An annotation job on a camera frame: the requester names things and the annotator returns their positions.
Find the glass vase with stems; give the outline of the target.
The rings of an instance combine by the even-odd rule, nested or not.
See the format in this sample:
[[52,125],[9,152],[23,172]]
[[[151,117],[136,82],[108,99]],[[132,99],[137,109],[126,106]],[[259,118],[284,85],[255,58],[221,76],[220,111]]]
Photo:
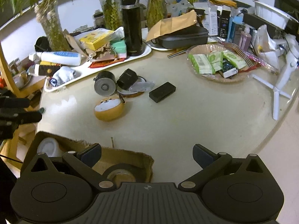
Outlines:
[[36,5],[34,12],[37,22],[41,24],[46,34],[52,51],[71,51],[60,24],[57,2],[53,1],[48,5]]

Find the black hexagonal box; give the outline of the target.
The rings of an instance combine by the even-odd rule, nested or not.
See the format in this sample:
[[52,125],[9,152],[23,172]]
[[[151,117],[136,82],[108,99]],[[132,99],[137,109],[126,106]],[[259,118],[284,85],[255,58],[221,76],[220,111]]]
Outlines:
[[128,90],[136,81],[138,76],[136,72],[131,69],[126,69],[117,80],[116,84],[123,90]]

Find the black rectangular box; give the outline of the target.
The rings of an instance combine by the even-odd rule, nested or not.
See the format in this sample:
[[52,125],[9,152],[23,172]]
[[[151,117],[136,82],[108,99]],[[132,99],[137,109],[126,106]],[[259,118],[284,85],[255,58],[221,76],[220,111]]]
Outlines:
[[176,87],[170,82],[166,82],[159,86],[158,88],[150,91],[149,98],[152,99],[155,103],[161,102],[166,97],[171,95],[176,91]]

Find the black thermos bottle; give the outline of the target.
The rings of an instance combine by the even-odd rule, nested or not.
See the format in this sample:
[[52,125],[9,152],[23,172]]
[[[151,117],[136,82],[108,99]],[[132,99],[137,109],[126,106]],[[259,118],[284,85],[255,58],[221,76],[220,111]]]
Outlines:
[[127,54],[139,56],[143,53],[139,0],[121,0],[121,11]]

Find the green sponge block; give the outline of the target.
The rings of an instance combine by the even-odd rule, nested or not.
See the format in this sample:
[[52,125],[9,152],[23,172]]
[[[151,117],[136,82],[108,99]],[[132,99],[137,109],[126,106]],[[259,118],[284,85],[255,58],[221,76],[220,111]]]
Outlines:
[[127,47],[124,40],[120,41],[112,41],[110,43],[110,47],[113,51],[117,54],[119,59],[126,59],[127,58]]

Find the light blue rolled socks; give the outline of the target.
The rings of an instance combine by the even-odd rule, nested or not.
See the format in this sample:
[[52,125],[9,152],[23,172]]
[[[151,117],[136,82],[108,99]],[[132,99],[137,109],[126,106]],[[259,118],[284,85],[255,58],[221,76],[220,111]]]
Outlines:
[[76,71],[70,67],[62,66],[58,71],[56,71],[50,79],[50,85],[53,87],[58,87],[68,81],[76,78]]

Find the round wooden coaster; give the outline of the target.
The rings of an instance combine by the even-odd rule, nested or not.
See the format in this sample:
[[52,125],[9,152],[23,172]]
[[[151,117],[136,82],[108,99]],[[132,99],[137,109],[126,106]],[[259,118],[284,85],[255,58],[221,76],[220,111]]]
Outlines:
[[[136,83],[145,83],[145,82],[146,82],[145,78],[138,76],[138,80],[136,81]],[[118,94],[120,94],[123,98],[135,98],[144,93],[143,91],[126,91],[120,88],[118,85],[116,90]]]

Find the red flat packet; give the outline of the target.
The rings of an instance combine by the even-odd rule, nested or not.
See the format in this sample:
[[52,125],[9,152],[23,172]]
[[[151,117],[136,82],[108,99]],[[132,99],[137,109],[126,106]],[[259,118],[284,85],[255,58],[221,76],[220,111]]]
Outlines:
[[109,65],[118,63],[118,62],[123,62],[125,58],[121,59],[114,59],[114,60],[105,60],[105,61],[94,61],[91,63],[89,68],[102,68],[102,67],[107,67]]

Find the black yellow small box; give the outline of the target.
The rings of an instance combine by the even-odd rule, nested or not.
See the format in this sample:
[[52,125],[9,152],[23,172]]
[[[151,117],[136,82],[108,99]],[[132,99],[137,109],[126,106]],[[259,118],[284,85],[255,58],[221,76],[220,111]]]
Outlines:
[[39,64],[34,65],[33,72],[38,76],[53,76],[59,69],[61,64],[41,61]]

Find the white plastic tray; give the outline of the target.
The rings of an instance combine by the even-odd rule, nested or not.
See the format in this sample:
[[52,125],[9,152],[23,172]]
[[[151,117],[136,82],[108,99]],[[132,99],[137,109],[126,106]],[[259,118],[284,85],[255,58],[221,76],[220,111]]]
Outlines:
[[50,79],[46,78],[45,84],[44,84],[44,91],[47,93],[50,93],[50,92],[54,92],[56,90],[60,90],[61,88],[66,87],[67,85],[69,85],[71,83],[77,82],[77,81],[79,81],[85,77],[88,77],[90,75],[93,75],[97,72],[100,72],[102,70],[107,70],[111,67],[114,67],[114,66],[117,66],[117,65],[120,65],[123,63],[127,63],[127,62],[130,62],[133,60],[141,59],[143,57],[146,57],[147,55],[149,55],[152,52],[152,48],[144,41],[142,43],[142,49],[143,49],[143,53],[139,56],[127,56],[127,58],[123,62],[118,62],[118,63],[109,65],[107,67],[102,67],[102,68],[89,68],[89,66],[91,65],[92,62],[98,61],[98,60],[94,60],[94,59],[89,60],[89,61],[82,60],[83,63],[80,66],[71,67],[73,70],[76,71],[76,78],[74,78],[73,80],[68,81],[67,83],[64,83],[58,87],[51,86]]

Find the woven basket tray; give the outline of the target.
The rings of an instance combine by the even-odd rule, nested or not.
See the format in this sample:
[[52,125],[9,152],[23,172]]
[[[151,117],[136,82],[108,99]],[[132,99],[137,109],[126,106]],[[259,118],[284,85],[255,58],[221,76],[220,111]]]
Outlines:
[[255,65],[236,45],[197,45],[187,50],[187,60],[196,75],[218,83],[237,83],[249,77]]

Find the orange shiba dog case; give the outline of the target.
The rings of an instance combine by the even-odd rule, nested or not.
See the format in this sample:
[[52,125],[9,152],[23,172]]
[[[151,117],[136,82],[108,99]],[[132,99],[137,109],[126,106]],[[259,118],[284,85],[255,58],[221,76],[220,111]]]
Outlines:
[[112,121],[123,114],[124,105],[121,98],[104,98],[94,107],[94,115],[98,120]]

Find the clear plastic wrapper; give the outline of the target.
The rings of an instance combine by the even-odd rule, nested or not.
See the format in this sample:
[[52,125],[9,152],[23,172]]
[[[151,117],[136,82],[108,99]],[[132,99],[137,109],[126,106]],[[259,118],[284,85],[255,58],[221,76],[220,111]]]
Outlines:
[[155,84],[151,81],[140,81],[140,82],[135,82],[129,88],[129,91],[135,91],[135,92],[151,91],[154,88],[154,86]]

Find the white blue tube bottle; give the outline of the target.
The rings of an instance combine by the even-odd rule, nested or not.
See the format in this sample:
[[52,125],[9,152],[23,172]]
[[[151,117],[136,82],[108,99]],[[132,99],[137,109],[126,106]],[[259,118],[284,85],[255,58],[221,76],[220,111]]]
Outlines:
[[28,56],[29,60],[45,61],[67,66],[80,66],[82,55],[76,52],[33,52]]

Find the black cylinder with grey cap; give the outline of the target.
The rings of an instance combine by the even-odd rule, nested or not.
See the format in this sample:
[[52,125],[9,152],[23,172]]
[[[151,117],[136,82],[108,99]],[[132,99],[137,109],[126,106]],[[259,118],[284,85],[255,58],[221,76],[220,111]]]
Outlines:
[[115,93],[116,91],[116,82],[115,76],[112,72],[109,71],[100,71],[94,80],[94,90],[97,94],[108,97]]

